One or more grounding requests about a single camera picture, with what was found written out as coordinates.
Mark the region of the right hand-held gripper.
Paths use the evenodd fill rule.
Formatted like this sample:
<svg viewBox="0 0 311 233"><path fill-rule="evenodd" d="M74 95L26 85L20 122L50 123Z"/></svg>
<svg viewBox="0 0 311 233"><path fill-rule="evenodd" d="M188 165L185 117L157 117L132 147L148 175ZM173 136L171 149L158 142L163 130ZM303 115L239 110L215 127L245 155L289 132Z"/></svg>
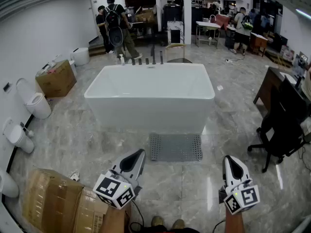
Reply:
<svg viewBox="0 0 311 233"><path fill-rule="evenodd" d="M224 203L232 215L249 210L260 202L258 186L247 166L238 158L226 155L223 159L224 185L219 189L219 203Z"/></svg>

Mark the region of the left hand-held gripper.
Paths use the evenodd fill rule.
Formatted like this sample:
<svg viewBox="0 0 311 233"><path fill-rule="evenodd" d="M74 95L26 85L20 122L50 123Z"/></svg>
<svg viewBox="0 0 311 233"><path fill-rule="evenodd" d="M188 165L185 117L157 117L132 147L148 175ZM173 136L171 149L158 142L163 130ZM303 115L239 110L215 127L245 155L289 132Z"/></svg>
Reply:
<svg viewBox="0 0 311 233"><path fill-rule="evenodd" d="M144 149L130 151L118 157L93 187L100 200L116 209L122 209L141 191L138 178L143 173L146 159Z"/></svg>

